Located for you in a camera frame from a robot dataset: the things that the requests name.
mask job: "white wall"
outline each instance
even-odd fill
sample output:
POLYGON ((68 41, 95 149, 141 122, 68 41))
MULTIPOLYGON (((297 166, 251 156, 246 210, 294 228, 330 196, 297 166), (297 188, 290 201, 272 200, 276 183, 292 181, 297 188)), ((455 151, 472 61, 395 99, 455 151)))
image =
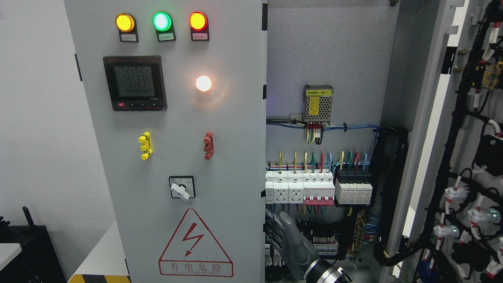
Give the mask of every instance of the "white wall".
POLYGON ((69 278, 115 216, 63 1, 1 1, 0 38, 0 216, 26 205, 69 278))

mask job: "white switch knob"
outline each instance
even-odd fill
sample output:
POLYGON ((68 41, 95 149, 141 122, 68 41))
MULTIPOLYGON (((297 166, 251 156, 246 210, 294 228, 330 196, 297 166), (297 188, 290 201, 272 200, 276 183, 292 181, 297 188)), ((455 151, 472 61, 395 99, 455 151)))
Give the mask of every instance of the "white switch knob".
POLYGON ((184 201, 187 201, 189 200, 190 195, 185 190, 185 187, 178 186, 176 184, 171 185, 171 191, 177 193, 177 195, 184 201))

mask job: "robotic hand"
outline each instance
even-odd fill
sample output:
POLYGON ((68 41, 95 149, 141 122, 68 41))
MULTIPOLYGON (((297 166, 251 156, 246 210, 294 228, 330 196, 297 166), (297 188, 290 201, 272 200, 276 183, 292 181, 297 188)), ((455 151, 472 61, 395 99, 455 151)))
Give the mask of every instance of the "robotic hand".
POLYGON ((299 232, 293 219, 284 211, 278 216, 266 210, 269 229, 275 234, 274 246, 280 243, 281 257, 297 280, 305 279, 307 283, 351 283, 351 279, 341 268, 335 269, 327 261, 321 260, 314 246, 299 232))

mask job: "lightning bolt symbol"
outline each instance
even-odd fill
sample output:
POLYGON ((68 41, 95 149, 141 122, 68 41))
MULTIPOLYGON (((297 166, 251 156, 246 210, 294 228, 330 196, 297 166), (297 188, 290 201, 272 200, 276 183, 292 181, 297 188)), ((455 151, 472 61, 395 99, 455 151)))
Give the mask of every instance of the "lightning bolt symbol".
POLYGON ((185 257, 187 257, 188 255, 190 255, 192 252, 192 249, 197 245, 197 243, 199 243, 199 241, 201 240, 201 238, 204 236, 204 234, 202 235, 197 235, 197 236, 193 236, 193 237, 189 237, 190 233, 195 229, 195 227, 197 226, 197 223, 192 223, 192 225, 190 226, 189 230, 187 231, 187 233, 185 234, 182 242, 185 242, 185 241, 188 241, 188 240, 192 240, 192 239, 197 239, 197 241, 192 245, 192 248, 190 248, 190 250, 186 251, 185 252, 185 257))

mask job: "digital power meter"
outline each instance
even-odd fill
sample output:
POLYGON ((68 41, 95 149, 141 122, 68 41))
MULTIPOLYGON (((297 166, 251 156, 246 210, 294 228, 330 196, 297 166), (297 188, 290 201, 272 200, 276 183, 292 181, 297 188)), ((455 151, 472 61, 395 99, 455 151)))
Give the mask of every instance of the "digital power meter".
POLYGON ((160 56, 103 57, 114 111, 167 109, 160 56))

